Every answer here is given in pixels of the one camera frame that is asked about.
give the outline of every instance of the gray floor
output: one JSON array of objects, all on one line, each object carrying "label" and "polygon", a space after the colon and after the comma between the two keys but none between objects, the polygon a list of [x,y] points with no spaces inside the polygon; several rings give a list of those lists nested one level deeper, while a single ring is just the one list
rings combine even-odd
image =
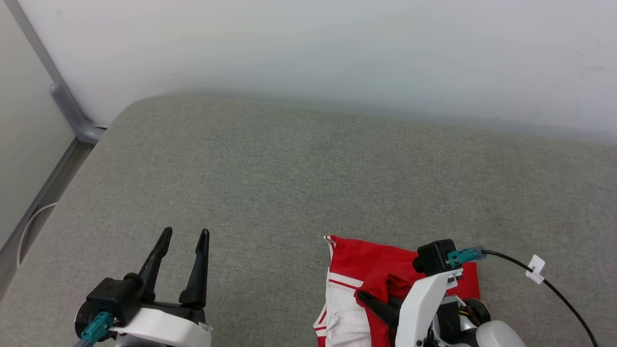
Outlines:
[{"label": "gray floor", "polygon": [[[73,153],[69,156],[66,164],[62,167],[62,170],[54,180],[54,183],[45,196],[43,196],[39,207],[54,203],[60,199],[68,187],[68,184],[77,173],[77,170],[79,170],[83,162],[92,151],[93,147],[94,146],[90,144],[77,144],[73,150]],[[54,213],[53,207],[41,212],[41,214],[34,220],[32,226],[30,227],[30,231],[28,232],[24,249],[22,250],[22,258],[26,255],[28,249],[30,249],[32,241],[34,241],[39,231],[41,231],[43,225],[45,224],[45,221],[47,221],[47,218],[52,213]],[[17,257],[17,246],[19,245],[19,239],[20,238],[14,238],[13,240],[9,240],[10,244],[8,245],[7,252],[0,255],[0,278],[2,279],[2,281],[0,281],[0,299],[4,296],[4,293],[15,275],[15,271],[17,270],[15,260]]]}]

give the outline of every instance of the gray felt surface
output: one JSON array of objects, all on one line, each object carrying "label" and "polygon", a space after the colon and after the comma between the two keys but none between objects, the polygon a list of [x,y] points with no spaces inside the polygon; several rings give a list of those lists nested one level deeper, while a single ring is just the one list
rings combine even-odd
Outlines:
[{"label": "gray felt surface", "polygon": [[[316,346],[323,235],[403,248],[440,238],[528,262],[617,340],[617,149],[361,115],[165,96],[127,108],[26,255],[0,307],[3,346],[72,346],[103,277],[137,271],[164,227],[157,284],[175,301],[212,233],[215,346]],[[501,259],[482,298],[528,346],[588,345],[564,304]]]}]

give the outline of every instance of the clothing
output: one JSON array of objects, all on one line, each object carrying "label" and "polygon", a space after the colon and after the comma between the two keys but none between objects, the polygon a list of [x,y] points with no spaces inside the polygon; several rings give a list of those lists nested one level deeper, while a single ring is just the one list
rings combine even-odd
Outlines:
[{"label": "clothing", "polygon": [[[356,299],[357,290],[386,303],[388,296],[404,299],[424,274],[413,270],[417,253],[362,240],[326,236],[331,262],[326,276],[326,304],[313,325],[319,347],[390,346],[388,326]],[[475,263],[463,265],[464,279],[449,290],[461,299],[478,298]]]}]

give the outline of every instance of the cable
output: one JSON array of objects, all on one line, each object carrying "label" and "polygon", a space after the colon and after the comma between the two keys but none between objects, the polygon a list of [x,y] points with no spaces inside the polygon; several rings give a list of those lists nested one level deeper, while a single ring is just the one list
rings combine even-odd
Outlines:
[{"label": "cable", "polygon": [[533,271],[530,267],[528,267],[527,265],[525,265],[525,264],[523,264],[522,262],[520,262],[520,261],[518,261],[518,260],[516,260],[516,259],[514,259],[514,258],[512,258],[512,257],[510,257],[510,256],[507,256],[507,255],[505,255],[505,254],[502,254],[502,253],[499,253],[499,252],[495,252],[495,251],[489,251],[489,250],[487,250],[487,249],[483,249],[481,252],[482,252],[482,254],[490,254],[491,256],[497,256],[497,257],[499,257],[499,258],[504,258],[505,260],[507,260],[507,261],[511,261],[511,262],[513,262],[514,264],[516,264],[516,265],[518,265],[518,266],[520,266],[520,267],[524,268],[525,270],[527,270],[527,271],[529,271],[529,272],[534,272],[534,271]]},{"label": "cable", "polygon": [[[527,265],[523,264],[522,262],[507,256],[505,254],[499,253],[499,252],[495,252],[495,251],[489,251],[488,249],[483,249],[482,250],[483,254],[490,254],[492,256],[497,256],[500,258],[503,258],[507,261],[511,261],[514,264],[524,268],[525,270],[529,271],[529,272],[534,272],[532,269],[530,269]],[[547,287],[549,287],[565,304],[566,306],[570,309],[570,311],[572,311],[572,313],[576,316],[576,318],[579,320],[579,322],[582,324],[582,327],[585,328],[585,331],[587,332],[587,335],[589,335],[589,339],[591,339],[591,343],[593,344],[594,347],[598,347],[598,343],[595,340],[594,334],[591,332],[591,329],[589,329],[589,326],[587,325],[587,323],[585,323],[585,320],[581,317],[581,315],[578,313],[577,310],[575,310],[574,306],[572,306],[572,304],[570,304],[570,302],[557,290],[557,288],[555,288],[552,284],[550,284],[549,281],[546,280],[546,278],[544,279],[544,284],[547,285]]]},{"label": "cable", "polygon": [[22,232],[22,238],[19,240],[19,246],[17,246],[17,268],[19,269],[19,265],[22,264],[22,248],[23,248],[23,241],[26,239],[26,235],[28,234],[28,231],[30,229],[30,224],[32,224],[32,222],[34,221],[34,219],[41,214],[41,212],[45,211],[46,209],[50,208],[50,207],[54,207],[55,205],[58,205],[58,202],[53,203],[53,204],[49,204],[46,206],[41,207],[38,211],[36,211],[29,219],[28,222],[26,223],[26,227],[23,228],[23,232]]}]

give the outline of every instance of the white stripe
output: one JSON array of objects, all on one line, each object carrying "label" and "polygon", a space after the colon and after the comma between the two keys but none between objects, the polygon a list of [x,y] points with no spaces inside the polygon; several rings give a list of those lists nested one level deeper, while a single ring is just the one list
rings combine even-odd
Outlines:
[{"label": "white stripe", "polygon": [[355,278],[335,274],[334,272],[330,272],[328,275],[329,275],[328,279],[330,280],[335,280],[337,282],[345,283],[346,285],[354,286],[356,288],[362,286],[362,283],[363,283],[361,280],[356,280]]},{"label": "white stripe", "polygon": [[354,295],[354,293],[355,293],[355,290],[356,290],[356,289],[358,289],[358,288],[356,288],[356,287],[352,287],[352,288],[350,288],[350,287],[348,287],[348,286],[341,285],[341,284],[334,283],[334,282],[330,282],[330,283],[328,283],[328,285],[329,285],[330,287],[334,287],[334,288],[338,288],[338,289],[340,289],[340,290],[348,291],[349,293],[351,293],[351,296],[353,296],[353,295]]},{"label": "white stripe", "polygon": [[324,236],[324,240],[328,243],[328,249],[330,250],[330,261],[332,261],[332,256],[334,255],[334,247],[336,247],[336,242],[332,241],[330,236]]}]

